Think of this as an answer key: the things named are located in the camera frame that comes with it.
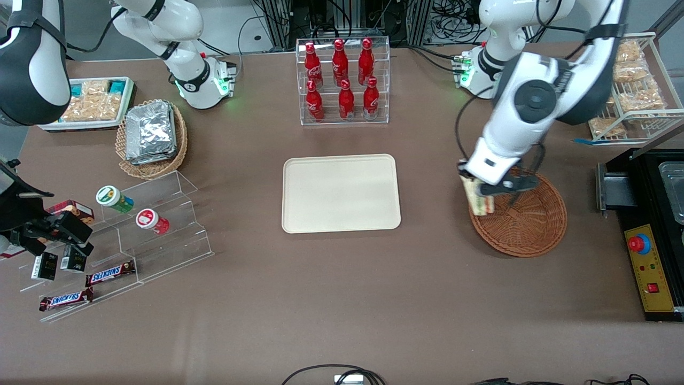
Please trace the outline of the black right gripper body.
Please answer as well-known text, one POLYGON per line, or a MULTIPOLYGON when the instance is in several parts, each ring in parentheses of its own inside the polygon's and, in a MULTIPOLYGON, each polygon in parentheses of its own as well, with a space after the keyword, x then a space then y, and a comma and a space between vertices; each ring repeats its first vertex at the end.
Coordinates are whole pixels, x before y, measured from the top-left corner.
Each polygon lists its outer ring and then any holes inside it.
POLYGON ((14 256, 10 252, 24 227, 33 221, 41 221, 48 214, 44 212, 43 200, 54 197, 49 191, 38 189, 25 182, 15 170, 18 159, 2 158, 1 230, 2 256, 14 256))

